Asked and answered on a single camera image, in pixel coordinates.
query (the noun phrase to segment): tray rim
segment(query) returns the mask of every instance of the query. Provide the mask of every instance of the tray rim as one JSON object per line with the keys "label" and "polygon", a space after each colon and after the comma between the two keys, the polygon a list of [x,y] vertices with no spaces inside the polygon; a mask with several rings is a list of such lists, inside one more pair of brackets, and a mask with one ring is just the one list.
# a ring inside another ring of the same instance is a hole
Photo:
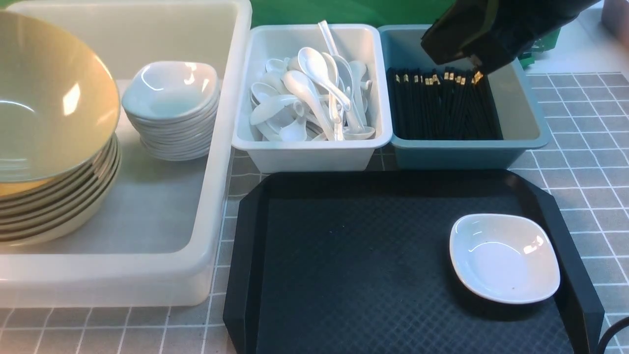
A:
{"label": "tray rim", "polygon": [[[269,200],[268,193],[265,190],[267,185],[273,183],[276,179],[286,176],[321,179],[325,176],[338,178],[345,176],[346,178],[351,178],[353,176],[385,176],[387,174],[407,174],[417,177],[438,176],[439,174],[447,174],[449,176],[453,176],[454,174],[464,176],[472,175],[476,178],[484,176],[504,179],[506,184],[512,188],[513,184],[521,183],[526,188],[528,194],[524,197],[533,198],[539,206],[539,212],[544,221],[541,226],[551,239],[559,261],[562,280],[559,290],[553,295],[553,299],[560,312],[563,325],[568,332],[572,348],[575,353],[578,354],[594,353],[603,325],[604,308],[587,274],[587,270],[583,265],[581,256],[572,241],[572,236],[561,216],[555,198],[521,176],[503,169],[470,171],[377,171],[363,173],[276,173],[268,176],[240,202],[240,209],[238,211],[233,259],[228,281],[225,309],[223,311],[223,321],[225,322],[225,326],[237,353],[253,354],[257,349],[259,317],[258,314],[252,313],[252,311],[255,310],[256,305],[259,310],[260,292],[256,292],[255,290],[261,288],[262,276],[259,276],[259,279],[255,279],[256,276],[253,276],[251,273],[252,270],[254,270],[253,265],[255,262],[252,260],[254,256],[258,257],[258,262],[260,261],[259,258],[262,258],[262,262],[264,262],[264,250],[259,251],[259,253],[262,253],[261,255],[256,255],[254,245],[255,243],[265,243],[265,239],[260,240],[266,238],[265,225],[257,225],[259,224],[257,221],[260,217],[264,217],[268,209],[267,204],[264,204],[265,201]],[[521,195],[517,195],[517,197],[519,200],[522,199]],[[525,210],[523,210],[523,212],[524,214],[529,214],[529,212]],[[255,231],[261,231],[262,236],[255,237]],[[240,234],[249,235],[245,238],[242,236],[239,237]],[[263,272],[261,268],[262,267],[257,268],[260,273]],[[253,290],[251,289],[252,282],[255,282],[253,284],[255,289]],[[251,315],[253,315],[253,321],[248,321],[247,317]],[[571,321],[574,322],[574,319],[582,320],[582,323],[570,326]]]}

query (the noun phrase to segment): large bowl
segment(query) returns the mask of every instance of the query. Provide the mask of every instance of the large bowl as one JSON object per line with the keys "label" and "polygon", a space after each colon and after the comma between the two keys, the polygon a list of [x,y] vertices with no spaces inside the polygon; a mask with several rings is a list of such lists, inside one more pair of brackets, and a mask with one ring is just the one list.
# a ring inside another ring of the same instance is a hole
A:
{"label": "large bowl", "polygon": [[118,89],[70,33],[0,11],[0,183],[50,178],[100,151],[120,116]]}

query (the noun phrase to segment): table surface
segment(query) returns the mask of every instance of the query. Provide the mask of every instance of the table surface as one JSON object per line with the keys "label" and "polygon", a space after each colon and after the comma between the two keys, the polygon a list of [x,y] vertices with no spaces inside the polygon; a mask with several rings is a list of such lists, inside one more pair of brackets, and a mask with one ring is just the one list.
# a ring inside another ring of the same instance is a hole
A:
{"label": "table surface", "polygon": [[[511,170],[557,200],[607,312],[629,316],[629,81],[621,74],[529,76],[551,143]],[[238,201],[266,177],[232,154],[229,201],[211,296],[194,307],[0,309],[0,354],[232,354],[222,323]],[[396,169],[391,147],[368,170]],[[629,331],[609,354],[629,354]]]}

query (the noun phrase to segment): green backdrop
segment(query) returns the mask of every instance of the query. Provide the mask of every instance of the green backdrop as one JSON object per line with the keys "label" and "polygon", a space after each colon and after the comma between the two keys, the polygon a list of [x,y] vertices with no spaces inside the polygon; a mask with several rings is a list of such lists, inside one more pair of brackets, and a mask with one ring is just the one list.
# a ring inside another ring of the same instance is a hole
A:
{"label": "green backdrop", "polygon": [[[433,23],[453,0],[252,0],[253,26],[288,23]],[[0,8],[15,0],[0,0]]]}

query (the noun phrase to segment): white plastic bin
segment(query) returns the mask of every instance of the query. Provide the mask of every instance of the white plastic bin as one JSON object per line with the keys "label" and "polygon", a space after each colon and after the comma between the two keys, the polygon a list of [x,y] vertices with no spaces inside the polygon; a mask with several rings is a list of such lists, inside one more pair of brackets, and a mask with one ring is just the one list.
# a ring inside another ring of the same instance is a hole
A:
{"label": "white plastic bin", "polygon": [[123,112],[116,130],[122,168],[102,208],[68,236],[0,249],[0,307],[205,300],[224,212],[250,2],[44,0],[8,9],[78,36],[100,56],[121,91],[145,64],[159,60],[208,63],[223,86],[207,164],[152,159]]}
{"label": "white plastic bin", "polygon": [[367,121],[376,129],[373,139],[357,141],[268,142],[249,124],[251,85],[264,73],[268,59],[294,57],[302,47],[327,52],[317,25],[260,26],[251,31],[232,145],[249,153],[263,173],[297,171],[363,171],[374,150],[393,134],[382,45],[378,31],[368,25],[331,25],[339,54],[367,64],[364,80],[373,81]]}

